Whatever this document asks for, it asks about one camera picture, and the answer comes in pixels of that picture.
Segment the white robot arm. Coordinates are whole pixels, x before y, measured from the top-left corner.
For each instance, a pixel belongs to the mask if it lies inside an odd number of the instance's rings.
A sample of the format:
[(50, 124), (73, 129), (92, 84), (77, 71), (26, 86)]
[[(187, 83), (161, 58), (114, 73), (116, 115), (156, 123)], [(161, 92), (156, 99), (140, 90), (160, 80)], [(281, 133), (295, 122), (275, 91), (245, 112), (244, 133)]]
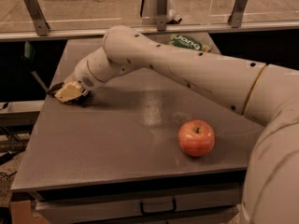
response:
[(263, 125), (249, 158), (240, 224), (299, 224), (299, 75), (290, 68), (183, 49), (127, 26), (106, 31), (54, 95), (67, 103), (150, 68)]

